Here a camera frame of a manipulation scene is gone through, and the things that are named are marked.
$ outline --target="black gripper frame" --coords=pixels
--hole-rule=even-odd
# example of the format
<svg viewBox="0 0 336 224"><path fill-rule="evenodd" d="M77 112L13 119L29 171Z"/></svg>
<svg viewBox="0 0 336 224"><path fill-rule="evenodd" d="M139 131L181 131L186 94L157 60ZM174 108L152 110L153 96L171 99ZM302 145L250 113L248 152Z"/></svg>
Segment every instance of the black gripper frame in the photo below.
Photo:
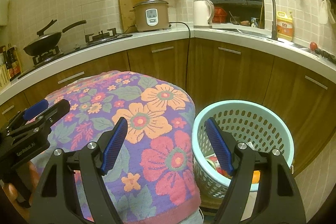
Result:
<svg viewBox="0 0 336 224"><path fill-rule="evenodd" d="M93 223L83 217L74 170L80 170L84 192L96 224L123 224L105 187L101 171L103 151L114 134L104 132L92 148L53 152L36 188L31 206L31 224Z"/></svg>
<svg viewBox="0 0 336 224"><path fill-rule="evenodd" d="M44 109L46 109L48 102L46 100L43 101L39 103L43 103ZM25 114L32 108L34 106L17 113L0 130L0 179L15 186L25 199L24 202L20 203L25 208L30 207L28 201L31 191L21 180L16 169L49 148L48 135L51 132L50 127L69 112L70 104L67 100L62 99L41 112L34 122L26 124L29 119L26 119Z"/></svg>
<svg viewBox="0 0 336 224"><path fill-rule="evenodd" d="M306 223L294 177L279 150L272 151L258 152L249 146L240 149L236 144L234 153L240 162L213 224ZM241 221L255 170L260 171L257 198L251 217Z"/></svg>

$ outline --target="red basket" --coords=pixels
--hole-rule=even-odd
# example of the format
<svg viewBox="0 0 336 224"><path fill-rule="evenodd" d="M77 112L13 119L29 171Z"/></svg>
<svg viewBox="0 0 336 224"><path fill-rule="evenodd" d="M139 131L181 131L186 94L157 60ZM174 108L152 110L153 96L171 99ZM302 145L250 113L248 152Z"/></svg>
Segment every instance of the red basket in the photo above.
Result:
<svg viewBox="0 0 336 224"><path fill-rule="evenodd" d="M213 23L225 23L227 12L221 7L215 7L215 15L212 19Z"/></svg>

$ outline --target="pan handle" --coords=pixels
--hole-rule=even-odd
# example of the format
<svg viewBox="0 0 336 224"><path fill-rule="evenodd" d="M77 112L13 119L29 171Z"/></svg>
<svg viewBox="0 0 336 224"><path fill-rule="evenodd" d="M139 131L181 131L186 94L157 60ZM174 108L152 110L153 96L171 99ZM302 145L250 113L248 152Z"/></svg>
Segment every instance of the pan handle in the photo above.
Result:
<svg viewBox="0 0 336 224"><path fill-rule="evenodd" d="M47 26L45 26L43 29L41 29L41 30L39 30L38 32L36 32L36 34L37 34L39 37L43 36L43 35L44 35L44 32L46 31L46 29L50 28L53 24L55 24L56 21L57 21L57 19L55 19L55 20L51 20Z"/></svg>
<svg viewBox="0 0 336 224"><path fill-rule="evenodd" d="M68 27L65 27L62 30L62 33L65 33L66 31L72 29L73 27L76 27L76 26L79 26L79 25L82 25L82 24L85 24L85 23L86 23L86 20L81 20L81 21L78 21L76 23L73 23L73 24L69 25Z"/></svg>

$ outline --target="cabinet handle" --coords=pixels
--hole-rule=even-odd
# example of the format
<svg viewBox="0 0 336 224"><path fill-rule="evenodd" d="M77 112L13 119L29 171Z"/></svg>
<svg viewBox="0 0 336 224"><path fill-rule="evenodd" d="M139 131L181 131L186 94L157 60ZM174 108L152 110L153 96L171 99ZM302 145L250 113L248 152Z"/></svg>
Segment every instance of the cabinet handle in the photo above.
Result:
<svg viewBox="0 0 336 224"><path fill-rule="evenodd" d="M8 107L6 110L4 110L2 112L2 115L5 114L5 113L7 113L8 111L10 111L12 108L14 108L14 105L12 105L12 106Z"/></svg>
<svg viewBox="0 0 336 224"><path fill-rule="evenodd" d="M327 90L327 89L328 89L328 87L327 87L327 86L325 86L325 85L322 85L320 82L317 82L316 80L314 80L314 79L312 79L312 78L308 77L307 75L305 75L305 78L306 78L307 80L309 80L309 81L312 81L313 83L315 83L315 84L319 85L320 87L324 88L325 90Z"/></svg>
<svg viewBox="0 0 336 224"><path fill-rule="evenodd" d="M232 53L236 53L236 54L241 54L241 52L237 52L237 51L234 51L234 50L229 50L228 48L218 47L218 49L221 50L221 51L226 51L226 52L232 52Z"/></svg>
<svg viewBox="0 0 336 224"><path fill-rule="evenodd" d="M72 75L72 76L70 76L70 77L68 77L68 78L65 78L65 79L59 81L58 84L62 84L62 83L64 83L64 82L68 81L68 80L71 80L71 79L73 79L73 78L76 78L77 76L83 75L84 73L85 73L85 72L82 71L82 72L80 72L80 73L78 73L78 74L76 74L76 75Z"/></svg>
<svg viewBox="0 0 336 224"><path fill-rule="evenodd" d="M170 50L170 49L172 49L172 48L174 48L174 46L172 46L172 47L167 47L167 48L160 48L160 49L158 49L158 50L153 50L152 53L155 53L155 52L162 52L162 51L165 51L165 50Z"/></svg>

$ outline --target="rice cooker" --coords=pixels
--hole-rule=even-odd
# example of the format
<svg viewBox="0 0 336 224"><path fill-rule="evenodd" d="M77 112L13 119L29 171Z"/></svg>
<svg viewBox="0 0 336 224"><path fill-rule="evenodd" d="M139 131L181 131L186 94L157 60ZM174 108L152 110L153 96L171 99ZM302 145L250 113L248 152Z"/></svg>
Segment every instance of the rice cooker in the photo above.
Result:
<svg viewBox="0 0 336 224"><path fill-rule="evenodd" d="M167 29L169 27L168 2L146 0L134 7L136 29L139 32Z"/></svg>

